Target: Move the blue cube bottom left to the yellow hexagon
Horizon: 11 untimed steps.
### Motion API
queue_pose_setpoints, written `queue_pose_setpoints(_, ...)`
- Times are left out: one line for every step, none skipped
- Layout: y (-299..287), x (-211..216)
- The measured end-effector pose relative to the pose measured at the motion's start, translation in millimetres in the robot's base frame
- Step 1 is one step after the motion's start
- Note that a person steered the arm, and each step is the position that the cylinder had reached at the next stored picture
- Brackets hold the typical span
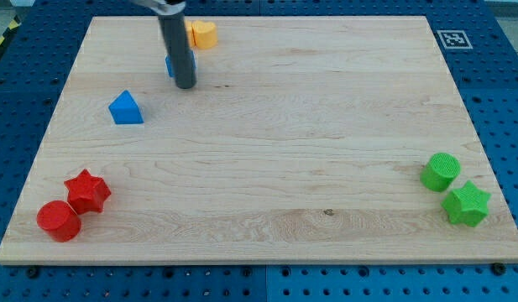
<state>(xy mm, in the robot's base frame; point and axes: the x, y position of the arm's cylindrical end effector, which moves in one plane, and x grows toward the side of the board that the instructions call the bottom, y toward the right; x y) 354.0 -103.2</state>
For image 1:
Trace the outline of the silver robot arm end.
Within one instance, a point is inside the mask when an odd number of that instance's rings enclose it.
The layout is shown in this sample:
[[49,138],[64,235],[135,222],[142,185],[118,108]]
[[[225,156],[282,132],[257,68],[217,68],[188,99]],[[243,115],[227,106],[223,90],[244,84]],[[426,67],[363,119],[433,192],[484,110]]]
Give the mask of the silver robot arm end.
[[130,2],[149,8],[162,16],[182,13],[186,7],[185,0],[130,0]]

